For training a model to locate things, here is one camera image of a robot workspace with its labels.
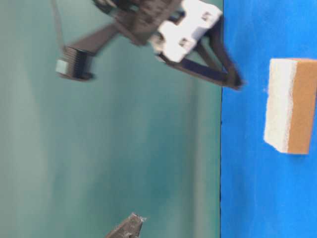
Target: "blue surface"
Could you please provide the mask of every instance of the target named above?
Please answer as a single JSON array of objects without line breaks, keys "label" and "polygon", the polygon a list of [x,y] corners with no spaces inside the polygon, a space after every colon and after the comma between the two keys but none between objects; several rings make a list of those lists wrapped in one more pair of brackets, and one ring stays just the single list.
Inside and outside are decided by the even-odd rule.
[{"label": "blue surface", "polygon": [[280,154],[263,133],[269,60],[317,58],[317,0],[227,0],[224,13],[247,85],[223,90],[222,238],[315,238],[317,123],[309,156]]}]

